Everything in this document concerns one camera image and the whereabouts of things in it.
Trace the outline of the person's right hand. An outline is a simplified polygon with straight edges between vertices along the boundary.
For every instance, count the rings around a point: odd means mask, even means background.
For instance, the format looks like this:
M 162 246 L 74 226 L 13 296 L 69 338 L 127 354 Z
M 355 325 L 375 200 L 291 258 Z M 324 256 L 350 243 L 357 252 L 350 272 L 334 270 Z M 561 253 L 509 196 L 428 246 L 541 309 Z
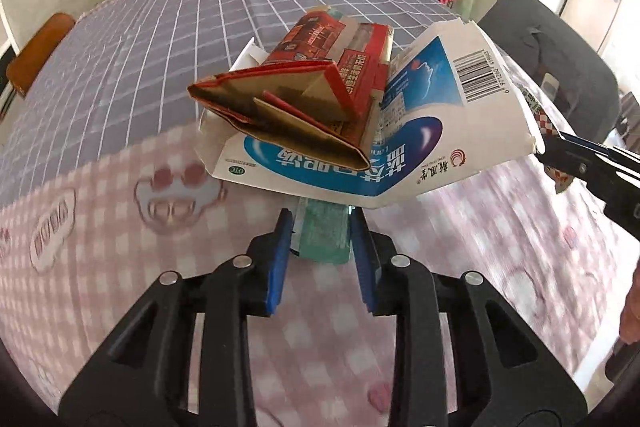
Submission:
M 620 314 L 620 340 L 626 345 L 640 340 L 640 262 L 632 274 L 631 288 Z

